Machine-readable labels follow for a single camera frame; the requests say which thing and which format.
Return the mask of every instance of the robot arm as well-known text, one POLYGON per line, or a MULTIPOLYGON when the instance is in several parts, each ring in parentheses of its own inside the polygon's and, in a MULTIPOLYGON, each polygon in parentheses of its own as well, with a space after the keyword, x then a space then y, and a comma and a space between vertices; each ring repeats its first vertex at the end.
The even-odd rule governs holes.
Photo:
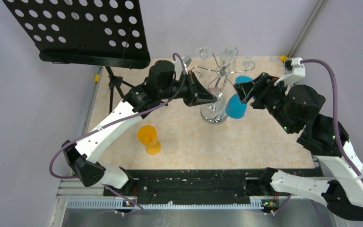
MULTIPOLYGON (((363 183, 360 181, 363 174, 357 176, 340 154, 333 119, 319 114, 325 97, 306 85, 293 86, 286 95, 284 81, 266 73, 234 87, 243 103, 254 96, 255 100, 250 105, 254 109, 267 109, 286 133, 299 133, 304 128, 297 142, 323 162, 336 178, 336 181, 315 181, 266 168, 259 176, 265 191, 269 194, 287 192, 301 195, 327 206, 344 219, 363 221, 363 183)), ((363 173, 363 164, 340 123, 339 135, 345 153, 363 173)))
MULTIPOLYGON (((185 58, 184 61, 189 63, 190 60, 185 58)), ((175 64, 181 63, 157 61, 150 68, 149 76, 144 83, 130 89, 117 107, 93 129, 98 130, 97 133, 77 141, 63 151, 68 165, 85 187, 101 183, 120 189, 129 180, 120 168, 104 167, 98 159, 122 133, 144 119, 148 113, 137 117, 132 115, 159 106, 162 99, 174 96, 174 98, 183 98, 187 106, 216 101, 216 97, 200 84, 194 73, 190 71, 183 74, 180 67, 175 68, 175 64), (175 73, 178 73, 178 80, 173 77, 175 73), (104 125, 125 117, 129 119, 103 128, 104 125)))

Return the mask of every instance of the orange cup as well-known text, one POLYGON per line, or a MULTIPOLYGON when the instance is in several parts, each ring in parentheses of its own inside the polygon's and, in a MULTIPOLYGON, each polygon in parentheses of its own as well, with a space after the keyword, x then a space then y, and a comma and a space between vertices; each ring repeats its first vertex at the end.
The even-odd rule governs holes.
POLYGON ((150 155, 156 155, 161 150, 161 144, 158 142, 158 135, 152 125, 145 125, 137 132, 137 138, 145 150, 150 155))

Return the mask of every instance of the beige tabletop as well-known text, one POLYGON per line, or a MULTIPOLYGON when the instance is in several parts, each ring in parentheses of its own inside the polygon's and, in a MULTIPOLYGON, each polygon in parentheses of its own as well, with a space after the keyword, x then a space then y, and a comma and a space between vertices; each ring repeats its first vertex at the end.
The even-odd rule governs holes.
MULTIPOLYGON (((159 59, 152 59, 151 65, 157 60, 159 59)), ((256 68, 245 73, 251 78, 257 77, 261 72, 276 77, 284 74, 282 63, 271 62, 269 56, 253 57, 253 61, 256 68)), ((202 63, 194 59, 189 69, 202 63)), ((216 63, 212 58, 205 66, 215 69, 216 63)), ((125 81, 138 85, 148 76, 149 67, 143 70, 112 70, 116 76, 122 76, 125 81)), ((236 70, 243 69, 237 61, 236 70)), ((239 75, 241 73, 231 74, 229 79, 234 82, 239 75)), ((215 73, 208 72, 199 80, 206 87, 215 77, 215 73)), ((108 83, 108 73, 104 70, 89 130, 109 113, 108 83)), ((129 90, 125 85, 121 88, 125 94, 129 90)), ((224 93, 227 98, 235 93, 231 84, 226 85, 224 93)), ((115 90, 113 107, 120 99, 115 90)), ((152 112, 127 129, 103 153, 100 162, 126 169, 314 168, 310 152, 296 143, 299 134, 286 134, 266 110, 254 110, 248 106, 243 118, 228 118, 222 124, 213 125, 201 118, 199 108, 186 107, 182 99, 173 100, 169 106, 152 112), (137 131, 147 124, 153 125, 158 133, 162 148, 157 155, 147 154, 137 139, 137 131)))

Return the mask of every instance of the gray floor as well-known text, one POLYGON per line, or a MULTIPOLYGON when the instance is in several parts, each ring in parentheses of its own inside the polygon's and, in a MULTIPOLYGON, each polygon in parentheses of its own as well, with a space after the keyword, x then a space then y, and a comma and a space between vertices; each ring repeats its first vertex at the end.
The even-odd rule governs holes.
MULTIPOLYGON (((319 205, 330 227, 333 218, 327 208, 319 205)), ((112 212, 94 215, 103 210, 68 209, 62 227, 321 227, 309 200, 292 199, 275 216, 264 216, 256 210, 145 210, 142 214, 122 217, 112 212)))

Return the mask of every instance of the white wall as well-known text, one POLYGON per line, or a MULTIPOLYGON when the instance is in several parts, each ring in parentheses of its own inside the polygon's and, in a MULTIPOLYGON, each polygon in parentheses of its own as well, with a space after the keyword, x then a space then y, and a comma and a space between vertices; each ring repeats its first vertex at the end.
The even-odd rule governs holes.
MULTIPOLYGON (((363 162, 363 1, 328 1, 296 56, 324 60, 334 70, 339 121, 363 162)), ((316 64, 305 67, 307 76, 302 83, 325 96, 322 113, 331 116, 332 91, 327 72, 316 64)))
MULTIPOLYGON (((97 67, 42 62, 0 1, 0 227, 46 226, 59 180, 52 155, 81 134, 97 67)), ((59 174, 69 167, 61 156, 59 174)))
POLYGON ((317 0, 141 0, 151 57, 194 54, 207 46, 220 55, 288 54, 317 0))

